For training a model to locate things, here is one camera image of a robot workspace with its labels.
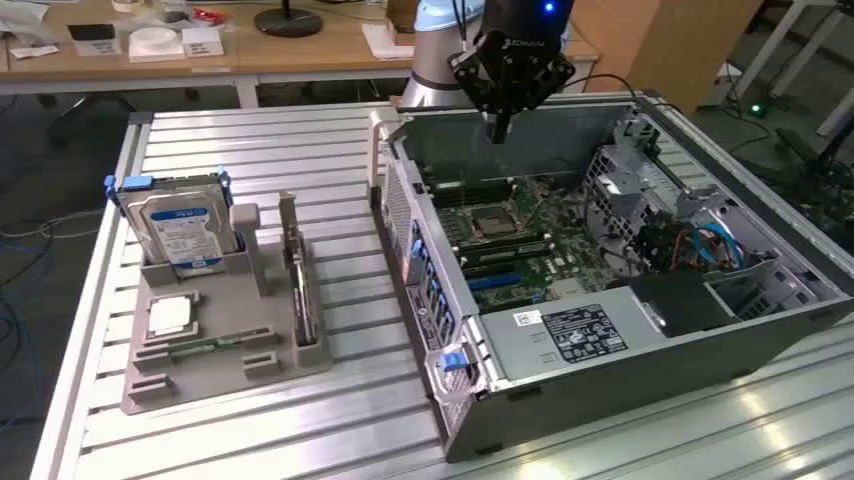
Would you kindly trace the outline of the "green graphics card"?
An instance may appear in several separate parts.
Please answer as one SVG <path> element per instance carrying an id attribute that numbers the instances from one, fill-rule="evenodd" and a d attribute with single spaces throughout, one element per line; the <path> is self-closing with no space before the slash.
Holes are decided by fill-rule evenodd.
<path id="1" fill-rule="evenodd" d="M 317 343 L 316 307 L 309 248 L 298 228 L 294 200 L 296 196 L 292 193 L 278 192 L 282 257 L 293 291 L 294 339 L 300 347 L 306 347 Z"/>

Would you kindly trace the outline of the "silver CPU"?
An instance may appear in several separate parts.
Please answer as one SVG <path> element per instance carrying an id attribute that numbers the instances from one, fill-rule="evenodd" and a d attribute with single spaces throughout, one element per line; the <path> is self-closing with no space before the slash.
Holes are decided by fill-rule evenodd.
<path id="1" fill-rule="evenodd" d="M 152 336 L 180 332 L 190 322 L 192 302 L 186 297 L 156 300 L 149 309 L 146 331 Z"/>

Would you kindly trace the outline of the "blue expansion slot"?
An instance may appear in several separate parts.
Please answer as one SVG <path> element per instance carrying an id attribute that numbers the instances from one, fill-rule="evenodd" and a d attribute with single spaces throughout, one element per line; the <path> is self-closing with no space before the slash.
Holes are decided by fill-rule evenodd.
<path id="1" fill-rule="evenodd" d="M 498 289 L 518 285 L 522 282 L 522 276 L 518 274 L 501 274 L 484 278 L 474 278 L 466 281 L 468 289 L 472 292 Z"/>

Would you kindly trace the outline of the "hard drive with blue caddy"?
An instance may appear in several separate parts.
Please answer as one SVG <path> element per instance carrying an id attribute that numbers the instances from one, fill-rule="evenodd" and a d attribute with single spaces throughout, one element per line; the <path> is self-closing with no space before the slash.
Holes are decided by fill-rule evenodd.
<path id="1" fill-rule="evenodd" d="M 154 177 L 152 175 L 136 175 L 136 176 L 126 176 L 123 177 L 123 179 L 117 179 L 115 176 L 109 175 L 103 179 L 105 196 L 107 200 L 110 200 L 111 203 L 117 206 L 121 216 L 126 219 L 129 223 L 129 226 L 133 230 L 136 238 L 141 244 L 146 263 L 148 263 L 146 261 L 148 248 L 144 245 L 144 243 L 140 241 L 141 239 L 141 234 L 138 233 L 140 228 L 133 225 L 130 216 L 126 213 L 127 202 L 130 200 L 144 198 L 148 192 L 185 191 L 196 187 L 201 187 L 206 189 L 213 189 L 214 187 L 218 187 L 221 189 L 222 194 L 225 195 L 225 200 L 228 201 L 228 205 L 230 209 L 230 206 L 233 205 L 233 200 L 230 195 L 230 177 L 225 170 L 218 170 L 213 173 L 208 173 L 202 175 L 178 176 L 178 177 L 174 177 L 174 176 Z M 236 233 L 234 233 L 234 236 L 238 241 L 238 250 L 240 250 L 241 242 L 238 240 Z"/>

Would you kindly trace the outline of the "wooden desk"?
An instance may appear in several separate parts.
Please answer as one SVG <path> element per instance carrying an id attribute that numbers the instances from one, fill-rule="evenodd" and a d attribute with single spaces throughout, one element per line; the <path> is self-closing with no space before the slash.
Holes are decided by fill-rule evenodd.
<path id="1" fill-rule="evenodd" d="M 133 63 L 121 55 L 82 57 L 70 41 L 67 25 L 106 24 L 123 19 L 107 0 L 51 5 L 43 23 L 57 34 L 61 49 L 54 54 L 18 60 L 9 54 L 15 41 L 0 43 L 0 95 L 226 86 L 236 90 L 241 107 L 253 108 L 256 88 L 262 84 L 394 79 L 409 74 L 409 60 L 380 60 L 370 53 L 361 26 L 384 16 L 377 7 L 318 6 L 321 31 L 296 39 L 272 37 L 254 29 L 253 17 L 265 10 L 265 5 L 217 4 L 213 8 L 226 14 L 230 22 L 222 35 L 222 55 Z"/>

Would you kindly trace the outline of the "wooden cabinet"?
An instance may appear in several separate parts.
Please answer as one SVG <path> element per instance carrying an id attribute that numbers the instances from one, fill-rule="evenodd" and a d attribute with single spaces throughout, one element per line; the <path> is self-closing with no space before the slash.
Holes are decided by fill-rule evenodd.
<path id="1" fill-rule="evenodd" d="M 588 92 L 629 83 L 689 114 L 763 0 L 575 0 L 575 32 L 599 52 Z"/>

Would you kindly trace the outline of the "open grey PC case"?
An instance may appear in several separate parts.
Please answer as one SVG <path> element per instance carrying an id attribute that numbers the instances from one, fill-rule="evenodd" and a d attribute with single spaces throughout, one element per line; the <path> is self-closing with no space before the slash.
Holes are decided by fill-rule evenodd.
<path id="1" fill-rule="evenodd" d="M 553 98 L 516 116 L 501 144 L 468 107 L 385 107 L 370 118 L 370 164 L 382 169 L 372 199 L 394 294 L 449 461 L 663 399 L 740 379 L 808 335 L 854 314 L 854 258 L 792 210 L 684 116 L 644 94 Z M 441 182 L 561 176 L 583 186 L 600 147 L 637 148 L 676 184 L 676 213 L 631 243 L 605 238 L 641 275 L 703 275 L 737 322 L 665 337 L 677 388 L 663 395 L 572 393 L 550 383 L 512 384 L 490 341 L 429 196 Z M 440 353 L 462 351 L 464 370 L 442 372 Z"/>

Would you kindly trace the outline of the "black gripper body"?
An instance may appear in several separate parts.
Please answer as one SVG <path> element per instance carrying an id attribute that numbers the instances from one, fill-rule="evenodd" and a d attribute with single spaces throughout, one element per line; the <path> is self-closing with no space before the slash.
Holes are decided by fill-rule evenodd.
<path id="1" fill-rule="evenodd" d="M 474 51 L 500 104 L 508 57 L 550 59 L 563 54 L 571 10 L 572 0 L 485 0 Z"/>

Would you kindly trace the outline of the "white paper stack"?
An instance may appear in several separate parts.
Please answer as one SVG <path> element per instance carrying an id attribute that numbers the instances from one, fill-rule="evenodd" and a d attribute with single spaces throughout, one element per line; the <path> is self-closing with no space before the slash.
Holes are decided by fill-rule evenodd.
<path id="1" fill-rule="evenodd" d="M 361 34 L 372 56 L 381 61 L 412 59 L 414 47 L 397 45 L 385 25 L 361 24 Z"/>

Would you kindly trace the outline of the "metal disk bay cage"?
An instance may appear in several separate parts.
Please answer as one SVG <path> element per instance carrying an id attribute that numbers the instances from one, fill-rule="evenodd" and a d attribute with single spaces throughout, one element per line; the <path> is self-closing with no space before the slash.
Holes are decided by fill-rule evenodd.
<path id="1" fill-rule="evenodd" d="M 625 145 L 599 148 L 587 167 L 587 226 L 623 244 L 660 213 L 675 215 L 681 190 L 644 152 Z"/>

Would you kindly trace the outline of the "plain white box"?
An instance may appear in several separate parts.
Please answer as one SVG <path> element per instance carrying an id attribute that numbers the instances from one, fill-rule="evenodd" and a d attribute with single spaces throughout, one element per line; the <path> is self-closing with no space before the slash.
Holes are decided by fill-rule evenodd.
<path id="1" fill-rule="evenodd" d="M 181 47 L 188 58 L 221 56 L 224 54 L 224 46 L 220 30 L 214 27 L 182 29 Z"/>

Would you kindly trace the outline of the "clear plastic bag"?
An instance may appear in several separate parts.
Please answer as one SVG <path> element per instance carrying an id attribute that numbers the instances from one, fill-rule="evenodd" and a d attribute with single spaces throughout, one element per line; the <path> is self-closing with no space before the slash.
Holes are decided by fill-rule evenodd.
<path id="1" fill-rule="evenodd" d="M 43 47 L 59 42 L 43 23 L 49 7 L 19 0 L 0 0 L 0 36 L 10 34 L 25 47 Z"/>

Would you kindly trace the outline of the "black chair base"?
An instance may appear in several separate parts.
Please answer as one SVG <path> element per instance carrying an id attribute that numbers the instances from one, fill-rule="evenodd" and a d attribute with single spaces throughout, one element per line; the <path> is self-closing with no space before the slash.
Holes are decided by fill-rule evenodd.
<path id="1" fill-rule="evenodd" d="M 137 112 L 137 108 L 127 101 L 125 96 L 117 92 L 90 92 L 85 93 L 74 103 L 62 111 L 62 113 L 50 121 L 45 138 L 51 149 L 61 149 L 67 144 L 67 135 L 65 130 L 69 125 L 82 116 L 98 103 L 114 103 L 126 113 Z"/>

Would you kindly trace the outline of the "silver hard disk, blue label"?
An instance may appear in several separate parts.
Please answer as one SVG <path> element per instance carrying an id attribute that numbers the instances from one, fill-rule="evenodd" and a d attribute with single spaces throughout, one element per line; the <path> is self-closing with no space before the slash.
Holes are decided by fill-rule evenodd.
<path id="1" fill-rule="evenodd" d="M 126 213 L 140 228 L 150 265 L 168 263 L 178 278 L 225 270 L 225 255 L 238 250 L 238 241 L 218 187 L 148 192 L 127 202 Z"/>

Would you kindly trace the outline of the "black plastic shroud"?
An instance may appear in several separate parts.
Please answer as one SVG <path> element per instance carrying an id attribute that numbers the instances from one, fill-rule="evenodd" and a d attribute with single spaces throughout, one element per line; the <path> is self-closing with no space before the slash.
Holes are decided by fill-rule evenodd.
<path id="1" fill-rule="evenodd" d="M 697 272 L 641 275 L 629 281 L 628 286 L 663 321 L 665 337 L 707 331 L 737 322 Z"/>

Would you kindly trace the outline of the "brown cardboard box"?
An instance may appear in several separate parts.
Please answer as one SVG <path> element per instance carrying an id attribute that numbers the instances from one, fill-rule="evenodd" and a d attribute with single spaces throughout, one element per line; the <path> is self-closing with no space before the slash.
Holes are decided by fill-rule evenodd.
<path id="1" fill-rule="evenodd" d="M 414 32 L 418 0 L 386 0 L 386 18 L 398 33 Z"/>

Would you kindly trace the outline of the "black round lamp base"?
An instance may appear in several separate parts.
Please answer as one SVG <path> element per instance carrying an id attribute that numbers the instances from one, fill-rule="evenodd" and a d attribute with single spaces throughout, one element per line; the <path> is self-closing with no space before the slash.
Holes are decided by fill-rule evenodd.
<path id="1" fill-rule="evenodd" d="M 280 38 L 302 38 L 322 29 L 321 17 L 301 8 L 290 6 L 290 0 L 280 0 L 280 6 L 257 13 L 254 28 L 264 34 Z"/>

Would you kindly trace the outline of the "grey parts rack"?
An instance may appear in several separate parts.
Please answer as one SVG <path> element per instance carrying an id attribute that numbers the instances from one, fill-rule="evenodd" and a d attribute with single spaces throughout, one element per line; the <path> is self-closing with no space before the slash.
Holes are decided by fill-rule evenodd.
<path id="1" fill-rule="evenodd" d="M 141 268 L 119 401 L 127 415 L 313 375 L 332 366 L 308 239 L 317 343 L 300 347 L 282 233 L 269 243 L 258 242 L 253 204 L 233 206 L 229 215 L 244 247 L 225 256 L 222 272 L 181 279 L 165 264 Z M 152 336 L 150 305 L 170 297 L 190 299 L 190 322 L 180 332 Z M 166 351 L 169 344 L 224 335 L 241 335 L 244 343 L 212 352 Z"/>

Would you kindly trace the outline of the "white box, black top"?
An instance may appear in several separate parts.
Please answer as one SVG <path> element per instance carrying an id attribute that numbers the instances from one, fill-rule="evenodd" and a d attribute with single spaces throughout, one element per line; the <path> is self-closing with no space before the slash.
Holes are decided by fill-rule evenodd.
<path id="1" fill-rule="evenodd" d="M 66 30 L 79 56 L 114 56 L 122 53 L 111 24 L 73 24 Z"/>

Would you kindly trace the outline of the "CPU socket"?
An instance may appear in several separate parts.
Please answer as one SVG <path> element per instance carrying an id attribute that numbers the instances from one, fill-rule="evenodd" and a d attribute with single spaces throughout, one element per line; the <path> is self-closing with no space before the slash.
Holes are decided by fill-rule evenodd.
<path id="1" fill-rule="evenodd" d="M 468 219 L 473 237 L 478 240 L 513 237 L 524 231 L 512 209 L 502 203 L 472 208 Z"/>

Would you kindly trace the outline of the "green RAM stick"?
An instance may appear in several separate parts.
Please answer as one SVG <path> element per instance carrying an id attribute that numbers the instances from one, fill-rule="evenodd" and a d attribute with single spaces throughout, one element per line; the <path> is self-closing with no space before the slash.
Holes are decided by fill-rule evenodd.
<path id="1" fill-rule="evenodd" d="M 188 340 L 185 342 L 173 343 L 168 345 L 166 351 L 169 354 L 185 354 L 197 352 L 212 352 L 222 349 L 233 348 L 244 343 L 244 337 L 241 335 L 224 335 L 210 338 L 198 338 Z"/>

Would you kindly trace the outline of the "installed black RAM sticks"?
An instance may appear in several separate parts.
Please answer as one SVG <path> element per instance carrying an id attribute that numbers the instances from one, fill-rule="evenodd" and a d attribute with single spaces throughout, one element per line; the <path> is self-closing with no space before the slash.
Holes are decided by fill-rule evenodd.
<path id="1" fill-rule="evenodd" d="M 520 237 L 457 248 L 461 266 L 478 266 L 545 256 L 552 242 L 534 237 Z"/>

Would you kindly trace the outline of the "white table frame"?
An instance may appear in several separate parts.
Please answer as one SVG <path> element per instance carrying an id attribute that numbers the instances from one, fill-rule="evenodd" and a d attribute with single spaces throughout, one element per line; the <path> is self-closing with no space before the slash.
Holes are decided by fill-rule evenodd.
<path id="1" fill-rule="evenodd" d="M 783 67 L 779 78 L 771 82 L 769 95 L 773 98 L 779 98 L 785 93 L 785 90 L 793 80 L 804 70 L 809 60 L 819 53 L 819 49 L 823 47 L 823 44 L 828 40 L 833 30 L 841 24 L 841 19 L 844 17 L 854 18 L 854 7 L 848 7 L 849 13 L 845 13 L 841 4 L 847 0 L 769 1 L 773 5 L 783 4 L 785 11 L 776 26 L 771 30 L 753 59 L 741 73 L 740 80 L 735 85 L 735 92 L 737 94 L 743 94 L 752 85 L 752 82 L 773 52 L 780 46 L 785 36 L 792 31 L 801 14 L 811 7 L 827 8 L 825 16 L 819 20 L 815 32 L 807 36 L 805 44 L 795 53 L 792 59 L 785 61 L 785 66 Z M 843 121 L 851 119 L 854 119 L 854 87 L 848 89 L 843 98 L 836 102 L 832 110 L 817 125 L 815 133 L 823 137 L 827 137 L 831 133 L 840 133 Z"/>

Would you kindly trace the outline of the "grey power supply unit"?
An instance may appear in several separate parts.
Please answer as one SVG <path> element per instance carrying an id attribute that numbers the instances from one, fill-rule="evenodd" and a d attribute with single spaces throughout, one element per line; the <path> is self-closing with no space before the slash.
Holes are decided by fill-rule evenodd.
<path id="1" fill-rule="evenodd" d="M 660 322 L 628 287 L 481 317 L 514 385 L 557 381 L 572 393 L 659 396 L 677 388 Z"/>

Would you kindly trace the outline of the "green motherboard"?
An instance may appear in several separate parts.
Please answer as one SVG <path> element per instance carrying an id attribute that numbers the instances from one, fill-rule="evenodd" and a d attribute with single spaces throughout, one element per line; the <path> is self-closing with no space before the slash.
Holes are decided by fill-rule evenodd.
<path id="1" fill-rule="evenodd" d="M 552 251 L 536 258 L 461 266 L 456 257 L 465 282 L 501 274 L 522 276 L 518 285 L 469 290 L 482 314 L 615 288 L 637 271 L 637 264 L 625 260 L 627 254 L 605 246 L 605 238 L 584 228 L 588 196 L 561 176 L 441 182 L 429 186 L 429 196 L 454 257 L 460 246 L 492 241 L 534 237 L 552 242 Z M 509 206 L 524 231 L 513 237 L 478 240 L 468 212 L 498 203 Z"/>

